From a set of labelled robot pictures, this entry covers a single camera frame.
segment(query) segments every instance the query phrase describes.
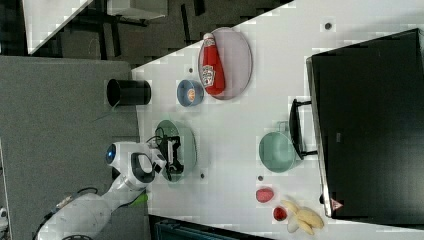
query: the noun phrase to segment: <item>ketchup bottle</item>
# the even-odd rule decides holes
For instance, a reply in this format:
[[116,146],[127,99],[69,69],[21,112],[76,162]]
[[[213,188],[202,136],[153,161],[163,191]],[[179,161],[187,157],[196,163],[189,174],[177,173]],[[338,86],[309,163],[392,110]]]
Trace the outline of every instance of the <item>ketchup bottle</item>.
[[202,83],[210,95],[218,95],[225,89],[224,70],[219,59],[215,38],[211,33],[203,37]]

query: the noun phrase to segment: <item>black mug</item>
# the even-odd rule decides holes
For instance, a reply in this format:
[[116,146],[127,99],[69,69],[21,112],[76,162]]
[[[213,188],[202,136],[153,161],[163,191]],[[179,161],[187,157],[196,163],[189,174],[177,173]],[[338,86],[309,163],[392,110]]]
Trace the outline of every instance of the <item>black mug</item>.
[[152,91],[147,81],[111,79],[107,84],[107,100],[114,106],[146,105]]

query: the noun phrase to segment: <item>warning label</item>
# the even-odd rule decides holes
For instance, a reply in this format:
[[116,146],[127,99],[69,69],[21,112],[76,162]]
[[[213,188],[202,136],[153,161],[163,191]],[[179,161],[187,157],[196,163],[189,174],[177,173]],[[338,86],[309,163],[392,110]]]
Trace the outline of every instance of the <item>warning label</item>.
[[331,208],[333,209],[333,211],[336,211],[337,209],[343,207],[343,204],[337,202],[334,199],[331,199]]

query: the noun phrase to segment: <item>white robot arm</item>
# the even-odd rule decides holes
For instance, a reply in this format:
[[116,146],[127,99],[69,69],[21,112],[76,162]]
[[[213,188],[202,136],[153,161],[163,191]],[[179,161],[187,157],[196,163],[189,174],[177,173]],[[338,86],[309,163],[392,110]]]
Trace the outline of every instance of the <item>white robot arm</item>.
[[[172,148],[167,155],[172,157]],[[106,162],[120,172],[109,191],[102,196],[84,194],[62,207],[40,228],[37,240],[94,238],[108,223],[112,212],[133,202],[167,164],[156,147],[134,142],[112,144]]]

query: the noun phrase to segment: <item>floor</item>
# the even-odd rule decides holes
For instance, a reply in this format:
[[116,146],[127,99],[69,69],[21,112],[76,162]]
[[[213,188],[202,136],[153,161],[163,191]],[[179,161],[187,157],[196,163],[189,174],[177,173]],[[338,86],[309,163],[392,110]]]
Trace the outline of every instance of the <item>floor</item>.
[[[201,40],[206,32],[219,27],[235,26],[290,1],[204,0],[204,13],[195,16],[193,0],[171,0],[168,1],[168,16],[150,20],[145,27],[118,24],[122,52],[118,57],[113,56],[111,27],[105,24],[107,59],[127,61],[135,68]],[[189,39],[186,39],[187,33],[184,30],[182,5],[187,13]],[[60,57],[100,59],[97,33],[65,28],[58,34],[61,38]],[[36,53],[38,56],[51,57],[49,54],[51,52],[46,48],[41,48]]]

